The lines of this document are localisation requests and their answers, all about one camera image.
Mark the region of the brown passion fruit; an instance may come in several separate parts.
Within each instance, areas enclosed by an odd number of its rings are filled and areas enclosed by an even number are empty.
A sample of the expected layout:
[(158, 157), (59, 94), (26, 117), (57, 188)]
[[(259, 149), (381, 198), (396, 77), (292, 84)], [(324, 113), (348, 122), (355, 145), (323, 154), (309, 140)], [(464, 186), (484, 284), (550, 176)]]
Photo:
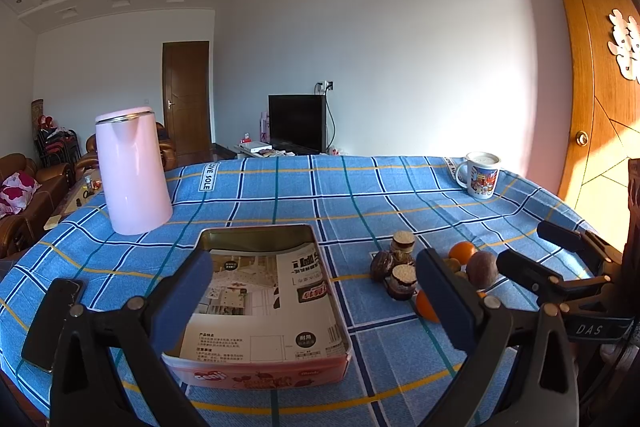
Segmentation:
[(466, 264), (465, 272), (476, 289), (485, 289), (498, 279), (497, 257), (490, 251), (477, 251)]

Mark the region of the orange tangerine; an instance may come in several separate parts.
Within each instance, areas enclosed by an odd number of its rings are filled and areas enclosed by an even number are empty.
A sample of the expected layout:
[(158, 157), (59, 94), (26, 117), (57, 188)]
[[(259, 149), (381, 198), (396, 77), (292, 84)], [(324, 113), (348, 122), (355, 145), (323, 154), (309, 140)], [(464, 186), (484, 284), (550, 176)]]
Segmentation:
[(460, 265), (467, 265), (477, 252), (477, 248), (471, 242), (459, 242), (450, 248), (448, 257), (456, 259)]
[(439, 318), (431, 304), (430, 299), (427, 298), (425, 291), (419, 291), (416, 295), (416, 311), (424, 317), (425, 320), (439, 323)]

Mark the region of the yellow-green round fruit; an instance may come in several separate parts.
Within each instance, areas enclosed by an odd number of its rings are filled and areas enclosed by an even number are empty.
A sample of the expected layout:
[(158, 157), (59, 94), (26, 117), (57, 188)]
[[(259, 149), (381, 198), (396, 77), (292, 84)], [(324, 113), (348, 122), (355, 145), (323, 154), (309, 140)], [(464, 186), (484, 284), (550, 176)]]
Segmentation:
[(454, 273), (460, 272), (461, 271), (461, 263), (458, 259), (456, 258), (445, 258), (444, 259), (445, 265), (447, 265), (447, 267)]

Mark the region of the chocolate cupcake front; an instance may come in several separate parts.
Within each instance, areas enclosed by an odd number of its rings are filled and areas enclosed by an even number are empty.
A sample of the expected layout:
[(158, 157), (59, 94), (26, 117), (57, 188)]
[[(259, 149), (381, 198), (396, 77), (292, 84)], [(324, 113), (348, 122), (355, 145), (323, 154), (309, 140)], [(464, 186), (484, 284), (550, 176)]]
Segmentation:
[(395, 300), (410, 300), (416, 290), (416, 268), (413, 265), (395, 265), (385, 280), (387, 294)]

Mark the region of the chocolate cupcake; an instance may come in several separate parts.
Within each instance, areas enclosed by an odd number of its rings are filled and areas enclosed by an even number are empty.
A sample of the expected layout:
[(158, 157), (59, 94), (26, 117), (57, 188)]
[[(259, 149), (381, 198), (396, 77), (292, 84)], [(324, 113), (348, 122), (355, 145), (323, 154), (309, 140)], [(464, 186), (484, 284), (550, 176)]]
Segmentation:
[(400, 265), (411, 265), (413, 262), (413, 249), (416, 246), (416, 236), (410, 231), (397, 231), (394, 233), (390, 252), (395, 262)]
[(395, 300), (410, 300), (416, 290), (416, 268), (413, 265), (395, 265), (385, 280), (387, 294)]

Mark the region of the chocolate cupcake back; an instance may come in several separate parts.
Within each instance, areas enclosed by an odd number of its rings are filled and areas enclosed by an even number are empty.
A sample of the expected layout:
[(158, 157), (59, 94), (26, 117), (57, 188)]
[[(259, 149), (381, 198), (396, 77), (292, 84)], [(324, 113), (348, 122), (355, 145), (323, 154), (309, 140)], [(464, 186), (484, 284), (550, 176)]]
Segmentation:
[(411, 265), (413, 262), (413, 249), (416, 246), (416, 236), (410, 231), (397, 231), (394, 233), (390, 252), (395, 262), (400, 265)]

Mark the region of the dark marbled round cake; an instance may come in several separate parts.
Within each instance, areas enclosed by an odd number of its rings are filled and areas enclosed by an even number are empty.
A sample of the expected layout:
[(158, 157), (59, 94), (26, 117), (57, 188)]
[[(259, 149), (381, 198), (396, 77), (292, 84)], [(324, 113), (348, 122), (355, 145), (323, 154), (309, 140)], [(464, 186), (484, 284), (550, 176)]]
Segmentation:
[(390, 275), (395, 265), (394, 255), (390, 251), (378, 251), (370, 263), (370, 277), (375, 282), (382, 282)]

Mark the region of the black smartphone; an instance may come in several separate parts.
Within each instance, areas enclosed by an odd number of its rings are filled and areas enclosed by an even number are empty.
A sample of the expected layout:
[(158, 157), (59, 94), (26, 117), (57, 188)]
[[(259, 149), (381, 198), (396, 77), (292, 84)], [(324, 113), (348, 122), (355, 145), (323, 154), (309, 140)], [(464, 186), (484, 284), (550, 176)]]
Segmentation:
[(22, 358), (51, 373), (64, 323), (84, 291), (80, 280), (55, 279), (44, 294), (22, 348)]

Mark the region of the paper leaflet in tin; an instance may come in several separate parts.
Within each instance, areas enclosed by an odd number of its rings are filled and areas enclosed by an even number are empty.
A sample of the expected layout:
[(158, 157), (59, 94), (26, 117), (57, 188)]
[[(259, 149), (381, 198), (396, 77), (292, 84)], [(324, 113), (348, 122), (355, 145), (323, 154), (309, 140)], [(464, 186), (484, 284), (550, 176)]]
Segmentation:
[(186, 325), (180, 357), (267, 363), (344, 355), (330, 286), (313, 243), (252, 255), (209, 251), (214, 271)]

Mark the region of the cartoon printed white mug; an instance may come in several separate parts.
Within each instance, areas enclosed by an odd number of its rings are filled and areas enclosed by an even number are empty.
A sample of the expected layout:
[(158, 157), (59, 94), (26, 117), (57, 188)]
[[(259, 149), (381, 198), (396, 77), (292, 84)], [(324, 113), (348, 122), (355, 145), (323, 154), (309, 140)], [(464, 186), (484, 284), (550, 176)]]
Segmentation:
[(476, 199), (491, 199), (498, 184), (500, 162), (500, 158), (495, 154), (468, 154), (454, 170), (454, 179), (470, 196)]

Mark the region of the pink electric kettle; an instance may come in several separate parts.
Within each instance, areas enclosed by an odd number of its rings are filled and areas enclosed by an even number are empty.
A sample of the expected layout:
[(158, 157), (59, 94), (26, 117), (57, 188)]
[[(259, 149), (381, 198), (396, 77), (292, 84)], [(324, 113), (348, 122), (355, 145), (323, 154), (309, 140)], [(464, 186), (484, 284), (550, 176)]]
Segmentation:
[(108, 217), (116, 233), (151, 232), (169, 220), (172, 206), (151, 107), (119, 109), (96, 117), (96, 153)]

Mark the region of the brown leather sofa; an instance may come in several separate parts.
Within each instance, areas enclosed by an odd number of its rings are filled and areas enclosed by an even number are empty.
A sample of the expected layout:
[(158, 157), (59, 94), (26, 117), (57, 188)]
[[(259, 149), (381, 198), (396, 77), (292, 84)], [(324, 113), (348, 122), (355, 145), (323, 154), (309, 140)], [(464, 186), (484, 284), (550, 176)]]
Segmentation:
[(21, 153), (1, 158), (1, 258), (34, 245), (75, 182), (72, 165), (38, 167)]

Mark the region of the white door decoration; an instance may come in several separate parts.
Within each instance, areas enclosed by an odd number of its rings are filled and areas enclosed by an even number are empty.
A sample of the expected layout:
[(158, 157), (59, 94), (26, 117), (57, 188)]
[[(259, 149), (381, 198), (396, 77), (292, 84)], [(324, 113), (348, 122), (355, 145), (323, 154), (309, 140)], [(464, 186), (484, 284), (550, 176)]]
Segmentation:
[(608, 42), (608, 49), (615, 56), (620, 73), (629, 81), (640, 82), (638, 22), (631, 15), (625, 18), (618, 9), (608, 14), (608, 19), (612, 23), (613, 37)]

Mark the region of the black television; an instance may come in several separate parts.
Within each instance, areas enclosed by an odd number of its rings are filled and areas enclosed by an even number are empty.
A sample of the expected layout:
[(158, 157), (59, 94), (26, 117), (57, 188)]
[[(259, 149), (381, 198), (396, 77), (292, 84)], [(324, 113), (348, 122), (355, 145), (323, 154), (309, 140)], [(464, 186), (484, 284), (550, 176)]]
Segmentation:
[(274, 147), (326, 151), (326, 96), (320, 94), (272, 94), (268, 96), (269, 139)]

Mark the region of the wall power socket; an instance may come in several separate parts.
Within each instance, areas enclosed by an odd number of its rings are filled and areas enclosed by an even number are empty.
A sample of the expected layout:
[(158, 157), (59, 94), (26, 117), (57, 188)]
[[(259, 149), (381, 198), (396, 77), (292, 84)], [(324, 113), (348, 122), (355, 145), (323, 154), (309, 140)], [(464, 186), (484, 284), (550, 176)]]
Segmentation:
[(331, 91), (332, 89), (333, 89), (333, 82), (328, 80), (317, 82), (316, 85), (314, 86), (314, 92), (318, 94), (326, 93), (326, 91)]

